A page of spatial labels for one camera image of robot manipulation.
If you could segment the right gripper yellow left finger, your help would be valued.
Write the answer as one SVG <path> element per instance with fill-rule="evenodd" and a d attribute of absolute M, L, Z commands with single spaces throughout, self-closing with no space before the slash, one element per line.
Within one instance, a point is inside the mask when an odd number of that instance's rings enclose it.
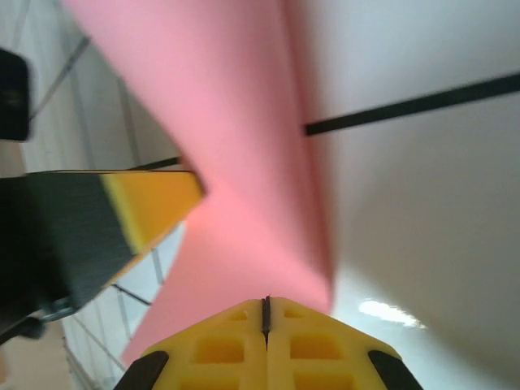
<path fill-rule="evenodd" d="M 153 344 L 117 389 L 266 389 L 265 300 L 248 300 Z"/>

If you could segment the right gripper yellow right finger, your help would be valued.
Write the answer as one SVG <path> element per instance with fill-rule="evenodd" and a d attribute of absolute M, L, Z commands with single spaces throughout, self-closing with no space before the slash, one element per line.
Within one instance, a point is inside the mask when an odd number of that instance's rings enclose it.
<path fill-rule="evenodd" d="M 268 389 L 420 389 L 389 344 L 280 297 L 266 297 Z"/>

